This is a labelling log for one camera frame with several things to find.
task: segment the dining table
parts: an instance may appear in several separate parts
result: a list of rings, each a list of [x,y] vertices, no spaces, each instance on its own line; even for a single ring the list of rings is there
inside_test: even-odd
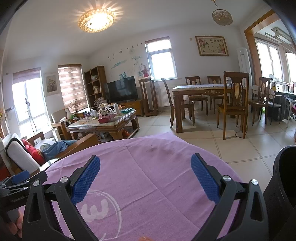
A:
[[[185,118],[185,115],[181,112],[181,102],[184,101],[184,95],[223,95],[224,94],[224,84],[206,84],[206,85],[181,85],[172,89],[174,105],[175,105],[175,117],[176,117],[176,132],[182,133],[182,119]],[[231,92],[230,84],[227,85],[227,93]],[[242,92],[242,103],[244,103],[246,97],[246,87],[243,87]],[[240,129],[243,129],[243,122],[241,121]]]

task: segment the human hand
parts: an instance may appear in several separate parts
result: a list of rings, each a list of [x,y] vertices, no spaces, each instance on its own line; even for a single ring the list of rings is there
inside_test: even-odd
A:
[[[147,238],[147,237],[141,237],[141,238],[139,239],[139,241],[154,241],[154,240],[151,239],[151,238]]]
[[[19,211],[19,217],[15,221],[15,223],[7,223],[6,226],[10,230],[13,235],[18,234],[18,236],[22,237],[22,220],[24,215]]]

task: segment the dining chair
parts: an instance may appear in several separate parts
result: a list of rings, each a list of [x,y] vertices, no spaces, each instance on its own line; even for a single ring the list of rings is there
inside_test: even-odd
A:
[[[220,112],[223,113],[223,140],[225,140],[226,132],[226,115],[241,115],[243,120],[243,138],[246,137],[246,120],[248,115],[248,94],[249,94],[249,73],[242,72],[224,72],[224,103],[217,104],[217,128],[219,127]],[[227,90],[226,78],[231,79],[230,90]],[[243,102],[243,88],[246,87],[246,92]],[[232,99],[231,104],[227,103],[227,95],[230,93]]]
[[[216,85],[216,84],[221,84],[221,77],[219,75],[208,75],[207,76],[207,81],[209,82],[209,85]],[[219,99],[222,101],[224,100],[224,95],[212,95],[210,96],[210,110],[212,109],[212,99],[214,102],[214,114],[216,111],[216,100]]]
[[[164,85],[165,85],[165,89],[167,91],[168,94],[168,102],[170,103],[170,107],[171,107],[171,113],[170,113],[170,127],[173,127],[173,123],[174,123],[174,116],[175,116],[175,106],[173,105],[172,99],[170,97],[170,91],[168,89],[168,85],[165,81],[164,78],[161,78],[161,80],[163,81]],[[195,117],[194,117],[194,103],[190,100],[184,100],[181,103],[181,109],[185,109],[188,108],[188,112],[189,112],[189,119],[191,120],[191,116],[192,116],[192,124],[193,126],[195,125]]]
[[[267,124],[267,109],[268,109],[268,102],[269,102],[269,88],[270,85],[270,78],[259,78],[259,85],[252,86],[252,95],[256,95],[257,98],[249,100],[249,105],[253,107],[253,118],[252,118],[252,125],[254,125],[255,121],[255,112],[258,114],[260,113],[260,119],[262,116],[262,108],[265,107],[265,124]]]
[[[279,102],[280,104],[278,103],[274,103],[274,100],[275,98],[279,98]],[[280,109],[280,114],[279,114],[279,123],[281,124],[281,113],[282,113],[282,102],[283,102],[283,97],[281,95],[276,95],[274,93],[274,91],[272,89],[269,90],[269,99],[272,100],[272,101],[269,101],[268,102],[268,106],[271,107],[271,118],[270,118],[270,125],[272,123],[272,118],[274,116],[274,108],[279,108]]]
[[[186,85],[201,85],[200,77],[199,76],[191,76],[191,77],[185,77]],[[206,107],[206,114],[207,114],[207,97],[203,97],[203,95],[190,95],[189,100],[192,102],[195,101],[201,101],[201,107],[202,102],[205,101],[205,107]]]

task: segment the purple cloth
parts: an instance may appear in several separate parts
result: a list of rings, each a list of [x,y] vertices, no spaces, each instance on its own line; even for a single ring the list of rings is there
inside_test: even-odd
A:
[[[173,134],[119,140],[99,144],[68,156],[46,171],[46,183],[69,177],[92,155],[101,169],[77,209],[100,240],[136,241],[141,236],[156,241],[190,241],[215,204],[208,200],[194,175],[190,160],[199,153],[222,175],[240,181],[217,156],[190,145]],[[235,202],[220,236],[231,225]],[[65,235],[71,235],[54,202]]]

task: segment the silver bolt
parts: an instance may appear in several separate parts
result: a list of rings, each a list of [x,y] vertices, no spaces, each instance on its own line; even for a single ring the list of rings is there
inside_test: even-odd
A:
[[[223,180],[226,182],[230,182],[231,181],[231,177],[228,175],[223,176]]]
[[[39,184],[40,184],[40,182],[37,180],[37,181],[35,181],[35,182],[33,183],[33,186],[34,186],[34,187],[37,187]]]
[[[60,181],[61,181],[61,183],[65,183],[66,181],[68,181],[68,178],[67,178],[67,177],[62,177],[62,178],[60,179]]]
[[[256,179],[252,179],[251,182],[254,184],[254,185],[258,185],[258,181]]]

